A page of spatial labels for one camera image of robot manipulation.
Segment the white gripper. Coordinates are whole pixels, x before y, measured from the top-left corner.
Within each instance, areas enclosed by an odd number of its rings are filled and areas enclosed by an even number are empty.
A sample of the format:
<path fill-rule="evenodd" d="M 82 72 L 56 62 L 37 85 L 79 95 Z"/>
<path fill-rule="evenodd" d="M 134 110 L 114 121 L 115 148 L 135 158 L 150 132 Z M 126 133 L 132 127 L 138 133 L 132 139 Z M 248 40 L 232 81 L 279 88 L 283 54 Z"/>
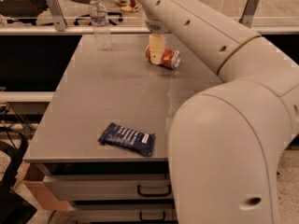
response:
<path fill-rule="evenodd" d="M 149 36 L 149 59 L 152 63 L 160 63 L 165 46 L 165 39 L 161 34 L 168 33 L 169 29 L 150 14 L 145 13 L 144 20 L 148 29 L 154 33 Z"/>

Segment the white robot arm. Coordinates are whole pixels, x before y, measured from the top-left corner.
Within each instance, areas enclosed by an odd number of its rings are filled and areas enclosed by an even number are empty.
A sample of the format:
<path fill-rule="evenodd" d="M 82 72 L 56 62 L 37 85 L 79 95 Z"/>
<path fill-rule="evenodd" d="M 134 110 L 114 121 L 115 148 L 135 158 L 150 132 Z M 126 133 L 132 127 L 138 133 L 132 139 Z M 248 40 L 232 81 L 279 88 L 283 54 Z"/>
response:
<path fill-rule="evenodd" d="M 178 224 L 279 224 L 277 169 L 299 133 L 299 66 L 198 0 L 137 0 L 221 80 L 173 117 Z"/>

